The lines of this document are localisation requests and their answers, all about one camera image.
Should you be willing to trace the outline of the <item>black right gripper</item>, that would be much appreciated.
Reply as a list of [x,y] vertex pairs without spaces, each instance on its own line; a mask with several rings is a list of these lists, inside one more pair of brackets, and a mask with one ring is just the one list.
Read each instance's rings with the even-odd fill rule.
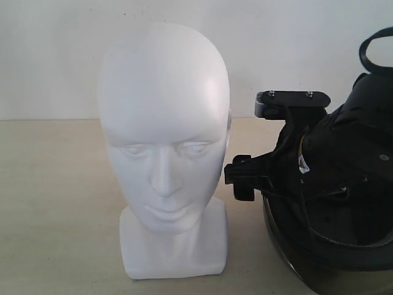
[[312,155],[304,146],[307,134],[327,117],[323,107],[280,107],[271,120],[285,122],[271,154],[236,155],[224,168],[225,184],[233,185],[239,201],[254,201],[254,190],[274,197],[322,197],[332,193],[322,183],[325,176],[312,167]]

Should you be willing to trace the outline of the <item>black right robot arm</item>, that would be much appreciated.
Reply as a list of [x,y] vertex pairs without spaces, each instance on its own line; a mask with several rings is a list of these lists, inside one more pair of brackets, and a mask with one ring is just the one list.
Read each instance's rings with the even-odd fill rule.
[[292,200],[341,194],[372,178],[392,180],[392,77],[361,74],[338,109],[318,91],[269,90],[255,99],[255,115],[282,120],[273,151],[238,155],[224,169],[238,200],[254,191]]

